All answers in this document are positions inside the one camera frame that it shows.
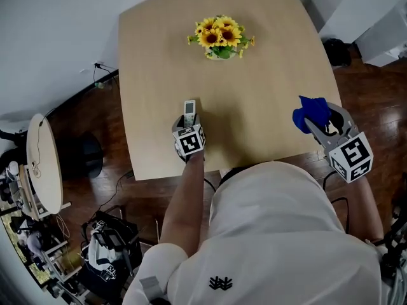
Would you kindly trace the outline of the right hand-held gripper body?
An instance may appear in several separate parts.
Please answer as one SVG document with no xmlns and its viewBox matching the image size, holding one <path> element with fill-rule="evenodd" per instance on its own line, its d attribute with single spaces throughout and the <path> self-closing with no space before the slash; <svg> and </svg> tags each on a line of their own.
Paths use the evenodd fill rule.
<svg viewBox="0 0 407 305">
<path fill-rule="evenodd" d="M 366 175 L 373 165 L 373 152 L 364 132 L 336 147 L 328 155 L 331 167 L 346 183 Z"/>
</svg>

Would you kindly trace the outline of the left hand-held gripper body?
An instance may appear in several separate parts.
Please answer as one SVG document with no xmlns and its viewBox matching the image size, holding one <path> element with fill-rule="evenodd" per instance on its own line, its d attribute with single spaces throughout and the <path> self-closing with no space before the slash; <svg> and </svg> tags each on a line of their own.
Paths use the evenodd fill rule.
<svg viewBox="0 0 407 305">
<path fill-rule="evenodd" d="M 175 138 L 175 148 L 181 157 L 202 151 L 205 147 L 206 138 L 201 124 L 182 128 L 173 132 Z"/>
</svg>

